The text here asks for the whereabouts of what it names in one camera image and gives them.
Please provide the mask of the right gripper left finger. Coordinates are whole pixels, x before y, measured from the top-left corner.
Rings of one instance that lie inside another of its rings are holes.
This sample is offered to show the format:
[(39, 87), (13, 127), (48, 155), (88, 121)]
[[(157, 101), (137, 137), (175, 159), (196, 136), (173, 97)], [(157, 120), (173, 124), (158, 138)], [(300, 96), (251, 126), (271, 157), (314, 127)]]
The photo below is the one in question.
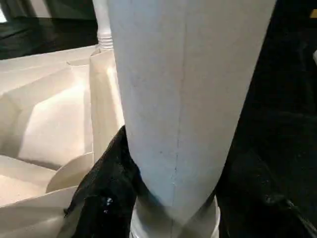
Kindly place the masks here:
[(148, 200), (149, 191), (122, 126), (77, 187), (63, 230), (69, 238), (128, 238), (137, 198)]

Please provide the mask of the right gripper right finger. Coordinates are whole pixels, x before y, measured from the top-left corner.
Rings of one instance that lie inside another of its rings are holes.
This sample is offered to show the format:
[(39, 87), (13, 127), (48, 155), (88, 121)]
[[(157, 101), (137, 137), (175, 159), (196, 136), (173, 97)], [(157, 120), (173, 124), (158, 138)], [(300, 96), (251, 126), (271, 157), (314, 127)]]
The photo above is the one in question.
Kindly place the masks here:
[(315, 238), (316, 227), (286, 197), (251, 149), (231, 147), (215, 189), (221, 238)]

